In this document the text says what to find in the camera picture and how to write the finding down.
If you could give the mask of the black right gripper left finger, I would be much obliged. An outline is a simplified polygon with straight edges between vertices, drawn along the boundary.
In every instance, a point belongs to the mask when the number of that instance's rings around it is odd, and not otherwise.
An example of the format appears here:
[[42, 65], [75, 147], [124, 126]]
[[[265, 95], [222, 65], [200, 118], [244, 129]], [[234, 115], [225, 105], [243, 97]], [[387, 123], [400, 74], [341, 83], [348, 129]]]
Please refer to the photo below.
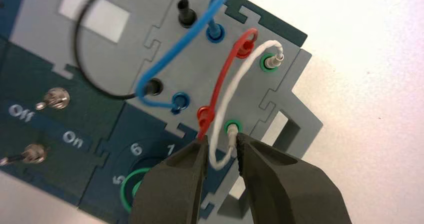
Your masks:
[[196, 138], [144, 176], [129, 215], [131, 224], [196, 224], [209, 143]]

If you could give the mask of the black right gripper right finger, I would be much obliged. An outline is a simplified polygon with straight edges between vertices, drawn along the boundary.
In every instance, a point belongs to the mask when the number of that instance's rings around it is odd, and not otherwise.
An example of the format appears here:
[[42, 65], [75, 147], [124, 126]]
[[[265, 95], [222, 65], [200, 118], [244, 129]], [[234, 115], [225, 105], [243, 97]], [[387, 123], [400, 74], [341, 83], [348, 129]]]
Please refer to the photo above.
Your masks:
[[319, 167], [244, 133], [236, 138], [255, 224], [350, 224], [339, 188]]

